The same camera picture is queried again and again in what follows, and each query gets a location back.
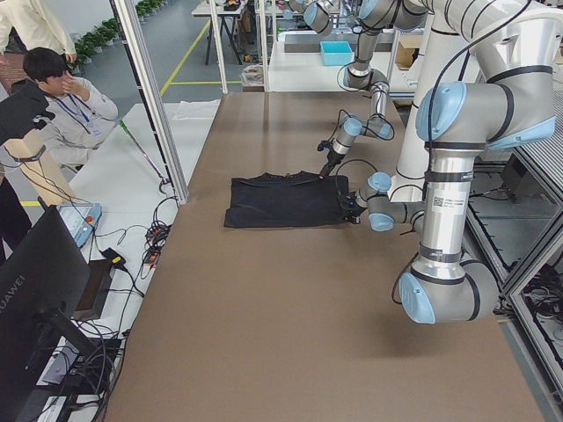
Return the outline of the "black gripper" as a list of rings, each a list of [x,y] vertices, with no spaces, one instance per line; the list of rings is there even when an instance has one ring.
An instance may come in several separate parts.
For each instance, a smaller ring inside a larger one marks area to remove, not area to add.
[[[326,161],[325,165],[323,166],[323,174],[319,174],[319,178],[320,179],[326,179],[330,175],[330,173],[332,172],[334,167],[337,164],[340,164],[342,162],[342,159],[345,156],[346,155],[339,154],[339,153],[335,152],[334,150],[330,149],[327,156],[326,156],[327,161]]]
[[[365,211],[365,207],[359,205],[352,195],[340,196],[340,209],[344,220],[352,224],[359,224],[361,215]]]

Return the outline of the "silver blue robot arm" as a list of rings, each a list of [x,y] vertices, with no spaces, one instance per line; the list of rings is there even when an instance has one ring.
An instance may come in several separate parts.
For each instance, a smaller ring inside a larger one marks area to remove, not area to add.
[[[466,40],[484,82],[437,79],[416,113],[429,154],[424,214],[418,254],[398,278],[398,291],[416,323],[472,321],[488,316],[498,296],[488,268],[462,251],[474,161],[485,149],[553,134],[562,12],[536,1],[366,1],[359,19],[370,28],[407,29],[426,13]]]
[[[402,30],[416,28],[426,17],[427,10],[410,1],[364,1],[357,22],[360,26],[354,59],[347,64],[342,79],[351,91],[366,91],[370,99],[370,114],[360,120],[349,114],[342,119],[329,140],[318,145],[326,150],[326,163],[319,172],[326,178],[351,150],[357,136],[367,136],[380,141],[393,139],[395,131],[386,119],[389,81],[384,73],[371,67],[379,34],[388,25]]]

